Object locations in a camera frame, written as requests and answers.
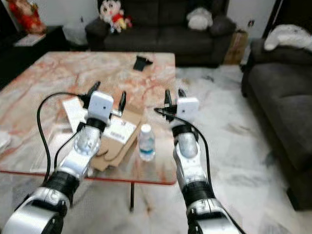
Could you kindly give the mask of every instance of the plastic bottle cap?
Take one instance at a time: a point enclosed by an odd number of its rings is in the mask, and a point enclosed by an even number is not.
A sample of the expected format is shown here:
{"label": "plastic bottle cap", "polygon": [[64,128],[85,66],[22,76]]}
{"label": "plastic bottle cap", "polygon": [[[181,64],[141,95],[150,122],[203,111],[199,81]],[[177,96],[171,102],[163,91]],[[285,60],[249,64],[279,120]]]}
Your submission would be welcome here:
{"label": "plastic bottle cap", "polygon": [[143,133],[150,133],[151,130],[152,130],[152,128],[149,124],[143,124],[141,127],[141,132],[143,132]]}

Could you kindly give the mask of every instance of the marble floor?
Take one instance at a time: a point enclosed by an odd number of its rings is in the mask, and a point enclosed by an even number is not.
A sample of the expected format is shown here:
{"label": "marble floor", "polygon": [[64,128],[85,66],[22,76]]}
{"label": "marble floor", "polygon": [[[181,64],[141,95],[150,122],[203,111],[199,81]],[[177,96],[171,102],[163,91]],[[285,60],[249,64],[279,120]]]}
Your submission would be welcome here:
{"label": "marble floor", "polygon": [[[295,212],[287,183],[247,101],[240,94],[238,66],[178,68],[179,87],[200,100],[195,125],[210,147],[216,197],[248,234],[310,234],[312,212]],[[35,177],[0,175],[0,227],[23,196],[40,184]],[[178,185],[130,185],[84,181],[65,218],[64,234],[187,233]]]}

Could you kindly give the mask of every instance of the sofa cushion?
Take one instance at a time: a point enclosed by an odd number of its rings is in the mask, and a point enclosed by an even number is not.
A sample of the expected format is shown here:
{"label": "sofa cushion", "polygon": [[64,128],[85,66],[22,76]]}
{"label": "sofa cushion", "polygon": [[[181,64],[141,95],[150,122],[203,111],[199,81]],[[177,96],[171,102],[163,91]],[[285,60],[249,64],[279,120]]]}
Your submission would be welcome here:
{"label": "sofa cushion", "polygon": [[312,67],[268,63],[255,66],[249,84],[293,166],[312,164]]}
{"label": "sofa cushion", "polygon": [[85,27],[85,31],[87,34],[94,35],[99,38],[105,38],[109,33],[109,28],[109,24],[105,23],[103,20],[97,17],[94,21]]}
{"label": "sofa cushion", "polygon": [[188,0],[159,0],[158,24],[186,24]]}
{"label": "sofa cushion", "polygon": [[122,2],[125,15],[131,16],[136,25],[158,25],[158,0],[125,0]]}
{"label": "sofa cushion", "polygon": [[168,26],[159,29],[158,50],[183,54],[208,54],[213,49],[213,40],[208,32],[193,31],[183,26]]}
{"label": "sofa cushion", "polygon": [[120,34],[109,34],[104,40],[107,51],[155,51],[158,29],[136,26]]}

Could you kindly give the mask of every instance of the dark gray sofa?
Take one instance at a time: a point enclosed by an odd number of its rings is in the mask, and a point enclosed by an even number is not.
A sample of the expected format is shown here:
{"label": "dark gray sofa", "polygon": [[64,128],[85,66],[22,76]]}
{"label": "dark gray sofa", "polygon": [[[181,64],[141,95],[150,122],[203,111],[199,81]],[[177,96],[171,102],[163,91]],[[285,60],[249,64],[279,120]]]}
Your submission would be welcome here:
{"label": "dark gray sofa", "polygon": [[312,209],[312,54],[252,43],[242,81],[288,179],[287,195],[296,210]]}
{"label": "dark gray sofa", "polygon": [[236,25],[223,16],[225,0],[212,1],[213,26],[204,32],[190,30],[186,23],[189,0],[124,0],[123,8],[133,19],[133,28],[110,34],[100,18],[86,26],[92,51],[170,52],[177,65],[220,65]]}

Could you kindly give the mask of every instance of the cardboard flap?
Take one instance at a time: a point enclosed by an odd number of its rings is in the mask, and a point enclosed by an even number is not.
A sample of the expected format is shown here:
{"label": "cardboard flap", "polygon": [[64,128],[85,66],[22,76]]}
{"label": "cardboard flap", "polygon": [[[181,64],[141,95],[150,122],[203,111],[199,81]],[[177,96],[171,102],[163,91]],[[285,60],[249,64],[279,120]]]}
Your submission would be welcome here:
{"label": "cardboard flap", "polygon": [[101,147],[98,152],[98,156],[94,157],[91,161],[91,165],[104,171],[109,165],[117,167],[128,150],[135,142],[139,130],[141,128],[143,110],[139,110],[134,106],[128,105],[123,112],[122,119],[136,125],[136,129],[128,139],[126,144],[122,144],[114,139],[104,137],[101,141]]}

